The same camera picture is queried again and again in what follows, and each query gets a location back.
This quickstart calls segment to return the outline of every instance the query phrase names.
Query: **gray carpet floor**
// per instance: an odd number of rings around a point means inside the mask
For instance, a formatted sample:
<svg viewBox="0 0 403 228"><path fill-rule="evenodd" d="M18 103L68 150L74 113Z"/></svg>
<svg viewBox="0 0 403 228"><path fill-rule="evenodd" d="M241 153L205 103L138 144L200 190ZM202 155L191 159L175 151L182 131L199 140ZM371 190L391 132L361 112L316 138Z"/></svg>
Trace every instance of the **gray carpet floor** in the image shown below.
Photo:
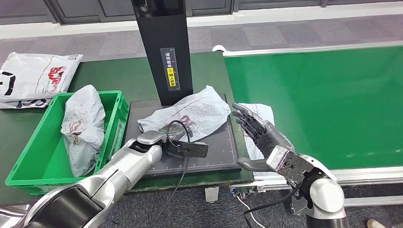
<svg viewBox="0 0 403 228"><path fill-rule="evenodd" d="M394 186L402 189L403 185ZM351 189L352 192L368 191ZM283 197L285 191L253 194L244 200L250 207L260 206ZM151 225L171 192L142 193L124 196L111 212L104 228L147 228ZM205 201L204 189L176 192L154 228L247 228L243 218L246 208L231 196L228 188L220 188L218 201ZM346 208L351 228L366 228L369 219L376 219L387 228L403 222L403 205ZM267 228L305 228L305 216L291 215L287 206L278 204L253 213ZM258 226L248 217L252 227Z"/></svg>
<svg viewBox="0 0 403 228"><path fill-rule="evenodd" d="M189 28L191 52L318 47L403 40L403 14ZM12 51L84 54L83 61L144 57L138 31L0 40L0 63Z"/></svg>
<svg viewBox="0 0 403 228"><path fill-rule="evenodd" d="M191 52L211 51L218 44L227 50L318 47L403 40L403 14L361 18L244 24L189 28ZM84 54L83 61L145 56L138 31L82 34L56 37L0 40L0 63L12 51L42 54ZM401 192L402 185L394 186ZM356 190L350 195L376 194L380 190ZM158 214L171 192L143 193L121 198L112 210L105 228L145 228ZM279 199L284 192L271 191L248 196L251 207ZM173 197L155 228L247 227L243 205L221 188L219 200L205 202L203 189L180 190ZM387 228L403 222L403 205L355 207L346 209L352 228L364 228L368 219L377 219ZM284 205L254 212L268 228L304 228L303 216L292 216Z"/></svg>

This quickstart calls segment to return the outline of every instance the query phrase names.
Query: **white baseboard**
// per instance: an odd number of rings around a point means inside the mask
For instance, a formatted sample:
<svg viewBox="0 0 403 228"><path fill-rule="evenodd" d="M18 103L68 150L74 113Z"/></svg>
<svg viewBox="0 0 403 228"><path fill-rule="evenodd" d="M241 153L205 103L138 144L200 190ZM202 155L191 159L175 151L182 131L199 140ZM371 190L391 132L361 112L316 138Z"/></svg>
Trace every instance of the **white baseboard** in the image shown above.
<svg viewBox="0 0 403 228"><path fill-rule="evenodd" d="M379 2L367 4L290 7L276 9L241 10L233 15L192 17L188 27L264 23L276 21L298 21L333 18L352 18L376 15L403 14L403 2ZM81 25L59 25L31 23L0 25L0 39L60 36L85 33L117 32L138 30L137 22L109 22Z"/></svg>

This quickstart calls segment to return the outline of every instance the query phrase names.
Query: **yellow label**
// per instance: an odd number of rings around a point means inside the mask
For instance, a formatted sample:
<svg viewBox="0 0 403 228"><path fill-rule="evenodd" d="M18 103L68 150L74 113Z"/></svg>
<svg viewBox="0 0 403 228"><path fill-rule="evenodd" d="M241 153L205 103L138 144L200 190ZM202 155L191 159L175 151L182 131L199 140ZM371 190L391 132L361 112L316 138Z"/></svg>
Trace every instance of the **yellow label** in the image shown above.
<svg viewBox="0 0 403 228"><path fill-rule="evenodd" d="M175 87L176 82L175 82L175 75L173 74L173 68L169 67L166 69L166 72L168 72L168 82L170 87Z"/></svg>

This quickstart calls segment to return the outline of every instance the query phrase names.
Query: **black vertical column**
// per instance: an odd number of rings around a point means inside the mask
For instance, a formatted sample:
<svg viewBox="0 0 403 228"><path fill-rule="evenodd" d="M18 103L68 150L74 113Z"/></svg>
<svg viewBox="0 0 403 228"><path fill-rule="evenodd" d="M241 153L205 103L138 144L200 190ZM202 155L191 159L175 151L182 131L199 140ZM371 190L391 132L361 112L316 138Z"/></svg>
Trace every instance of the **black vertical column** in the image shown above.
<svg viewBox="0 0 403 228"><path fill-rule="evenodd" d="M193 93L184 0L132 0L161 105Z"/></svg>

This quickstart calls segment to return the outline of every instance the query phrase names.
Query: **shoe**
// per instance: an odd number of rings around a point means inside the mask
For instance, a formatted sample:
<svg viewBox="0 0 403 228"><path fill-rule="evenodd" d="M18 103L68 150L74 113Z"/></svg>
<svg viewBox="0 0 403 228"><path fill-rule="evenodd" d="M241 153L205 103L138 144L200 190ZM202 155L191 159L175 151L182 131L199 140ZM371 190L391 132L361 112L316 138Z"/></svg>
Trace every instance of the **shoe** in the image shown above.
<svg viewBox="0 0 403 228"><path fill-rule="evenodd" d="M378 221L376 221L375 219L371 219L369 220L366 225L368 226L368 228L386 228L384 227L381 223L379 223Z"/></svg>

